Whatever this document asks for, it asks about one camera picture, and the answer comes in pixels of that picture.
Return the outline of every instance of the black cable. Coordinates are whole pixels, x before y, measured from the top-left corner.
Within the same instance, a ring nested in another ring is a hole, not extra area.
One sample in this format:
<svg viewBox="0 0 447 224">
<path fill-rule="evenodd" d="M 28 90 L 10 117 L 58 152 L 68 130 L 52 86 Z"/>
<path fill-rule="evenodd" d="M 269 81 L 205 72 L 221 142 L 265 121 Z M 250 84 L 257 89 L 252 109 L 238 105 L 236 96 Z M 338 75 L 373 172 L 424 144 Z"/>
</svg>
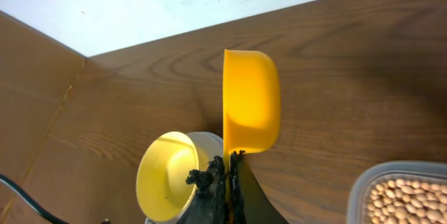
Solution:
<svg viewBox="0 0 447 224">
<path fill-rule="evenodd" d="M 19 185 L 14 181 L 10 180 L 3 174 L 0 174 L 0 181 L 7 185 L 9 188 L 13 189 L 22 199 L 28 203 L 28 205 L 39 215 L 41 215 L 45 220 L 50 221 L 53 224 L 68 224 L 68 222 L 57 218 L 56 216 L 50 214 L 47 210 L 41 207 L 27 192 L 25 192 Z"/>
</svg>

